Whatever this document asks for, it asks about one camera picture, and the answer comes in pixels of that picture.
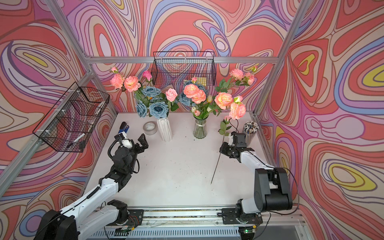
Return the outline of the white ribbed ceramic vase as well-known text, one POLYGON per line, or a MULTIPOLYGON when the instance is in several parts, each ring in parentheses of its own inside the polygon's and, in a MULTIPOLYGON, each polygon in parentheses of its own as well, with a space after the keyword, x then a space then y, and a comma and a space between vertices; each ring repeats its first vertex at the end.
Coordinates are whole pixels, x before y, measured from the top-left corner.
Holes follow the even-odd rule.
POLYGON ((173 138, 171 124, 168 118, 157 119, 158 130, 164 142, 170 142, 173 138))

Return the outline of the light pink rose stem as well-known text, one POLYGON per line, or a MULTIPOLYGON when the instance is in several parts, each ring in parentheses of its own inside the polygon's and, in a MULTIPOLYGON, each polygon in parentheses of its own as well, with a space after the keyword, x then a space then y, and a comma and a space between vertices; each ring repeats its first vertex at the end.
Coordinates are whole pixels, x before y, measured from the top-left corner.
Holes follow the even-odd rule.
MULTIPOLYGON (((231 129, 231 126, 229 126, 229 124, 230 124, 230 120, 227 119, 227 118, 224 118, 220 122, 220 129, 218 130, 219 134, 222 136, 222 142, 220 144, 220 148, 221 148, 222 144, 225 141, 225 137, 228 136, 227 131, 231 129)), ((214 173, 213 173, 212 178, 211 178, 211 184, 214 181, 215 174, 216 174, 219 162, 220 162, 220 158, 221 158, 221 152, 219 151, 219 155, 218 155, 218 159, 217 159, 216 166, 215 166, 215 169, 214 169, 214 173)))

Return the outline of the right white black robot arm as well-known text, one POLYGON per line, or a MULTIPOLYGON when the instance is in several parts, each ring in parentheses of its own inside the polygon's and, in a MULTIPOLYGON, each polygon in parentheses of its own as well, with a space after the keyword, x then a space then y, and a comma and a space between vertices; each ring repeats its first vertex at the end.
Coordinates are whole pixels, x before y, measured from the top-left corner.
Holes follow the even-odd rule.
POLYGON ((248 199, 238 200, 233 209, 222 209, 219 213, 225 225, 237 222, 258 226, 262 223, 261 213, 292 209, 292 191, 287 171, 262 160, 247 146, 245 134, 232 132, 229 142, 222 144, 220 153, 236 159, 254 174, 253 195, 248 199))

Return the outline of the pink peach rose spray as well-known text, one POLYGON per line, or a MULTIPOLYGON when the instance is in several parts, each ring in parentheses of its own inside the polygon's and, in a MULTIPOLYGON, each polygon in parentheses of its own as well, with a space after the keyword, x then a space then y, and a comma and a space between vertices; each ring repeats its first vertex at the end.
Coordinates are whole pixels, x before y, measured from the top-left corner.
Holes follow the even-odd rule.
POLYGON ((110 84, 117 90, 122 90, 122 92, 135 92, 138 91, 142 86, 138 77, 128 76, 124 77, 116 67, 112 67, 110 70, 113 73, 113 77, 110 80, 110 84))

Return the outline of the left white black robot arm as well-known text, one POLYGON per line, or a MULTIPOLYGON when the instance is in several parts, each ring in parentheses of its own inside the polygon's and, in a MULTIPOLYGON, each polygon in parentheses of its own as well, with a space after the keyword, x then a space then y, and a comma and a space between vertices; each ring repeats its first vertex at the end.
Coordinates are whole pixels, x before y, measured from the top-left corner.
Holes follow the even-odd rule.
POLYGON ((127 204, 111 198, 139 172, 137 156, 148 147, 145 134, 141 134, 136 143, 128 139, 126 133, 116 135, 108 149, 108 157, 113 161, 110 171, 99 179, 96 187, 72 204, 45 213, 35 239, 86 240, 109 224, 124 226, 132 222, 133 227, 139 226, 140 221, 130 215, 127 204))

